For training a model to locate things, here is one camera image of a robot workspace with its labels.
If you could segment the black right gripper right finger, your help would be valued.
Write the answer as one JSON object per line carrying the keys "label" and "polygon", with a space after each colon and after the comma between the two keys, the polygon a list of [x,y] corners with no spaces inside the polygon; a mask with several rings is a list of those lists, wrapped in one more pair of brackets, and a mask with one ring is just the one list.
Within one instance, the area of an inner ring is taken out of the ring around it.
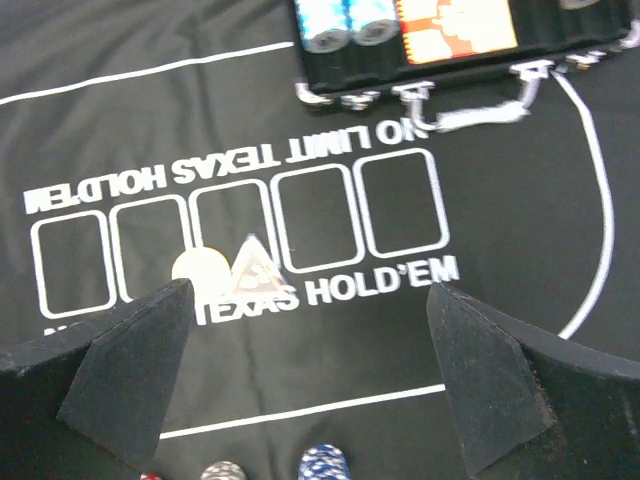
{"label": "black right gripper right finger", "polygon": [[638,476],[637,362],[444,284],[426,310],[469,476]]}

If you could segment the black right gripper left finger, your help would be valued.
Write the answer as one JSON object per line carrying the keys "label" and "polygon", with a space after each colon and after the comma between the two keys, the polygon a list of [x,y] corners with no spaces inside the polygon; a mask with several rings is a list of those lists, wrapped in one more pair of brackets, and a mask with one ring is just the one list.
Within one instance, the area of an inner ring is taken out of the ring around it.
{"label": "black right gripper left finger", "polygon": [[1,353],[4,472],[142,472],[194,323],[179,279]]}

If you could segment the red white chip stack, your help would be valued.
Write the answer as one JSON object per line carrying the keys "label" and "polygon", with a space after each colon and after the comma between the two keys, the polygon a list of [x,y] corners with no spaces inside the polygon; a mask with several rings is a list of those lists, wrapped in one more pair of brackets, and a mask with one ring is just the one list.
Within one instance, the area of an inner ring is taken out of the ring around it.
{"label": "red white chip stack", "polygon": [[140,480],[162,480],[162,478],[155,473],[144,473],[140,476]]}

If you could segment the grey white chip stack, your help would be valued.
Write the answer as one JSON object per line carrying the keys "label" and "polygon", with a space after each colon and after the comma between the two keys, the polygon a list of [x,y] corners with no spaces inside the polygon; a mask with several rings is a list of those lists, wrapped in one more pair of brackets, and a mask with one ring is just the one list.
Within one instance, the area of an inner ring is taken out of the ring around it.
{"label": "grey white chip stack", "polygon": [[201,480],[246,480],[244,470],[231,461],[218,461],[209,465],[200,475]]}

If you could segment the yellow dealer button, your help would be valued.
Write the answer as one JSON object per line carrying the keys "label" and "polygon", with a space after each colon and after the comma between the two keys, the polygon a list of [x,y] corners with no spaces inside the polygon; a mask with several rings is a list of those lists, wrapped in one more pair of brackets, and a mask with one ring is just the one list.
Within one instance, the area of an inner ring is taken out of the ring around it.
{"label": "yellow dealer button", "polygon": [[197,297],[217,298],[228,290],[231,267],[218,250],[194,247],[185,250],[174,261],[171,279],[189,279]]}

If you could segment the red triangular dealer marker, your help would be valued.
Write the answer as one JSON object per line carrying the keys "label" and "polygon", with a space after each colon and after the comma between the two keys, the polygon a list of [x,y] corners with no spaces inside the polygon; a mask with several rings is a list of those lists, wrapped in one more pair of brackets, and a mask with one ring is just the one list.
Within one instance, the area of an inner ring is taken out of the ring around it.
{"label": "red triangular dealer marker", "polygon": [[230,294],[236,298],[280,298],[288,294],[284,279],[261,241],[248,235],[231,268]]}

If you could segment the blue white chip stack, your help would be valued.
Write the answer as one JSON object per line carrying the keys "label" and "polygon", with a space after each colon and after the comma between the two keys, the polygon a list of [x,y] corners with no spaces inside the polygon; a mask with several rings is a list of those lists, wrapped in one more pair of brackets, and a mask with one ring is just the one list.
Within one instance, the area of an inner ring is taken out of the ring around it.
{"label": "blue white chip stack", "polygon": [[299,480],[351,480],[345,454],[331,444],[307,449],[298,467]]}

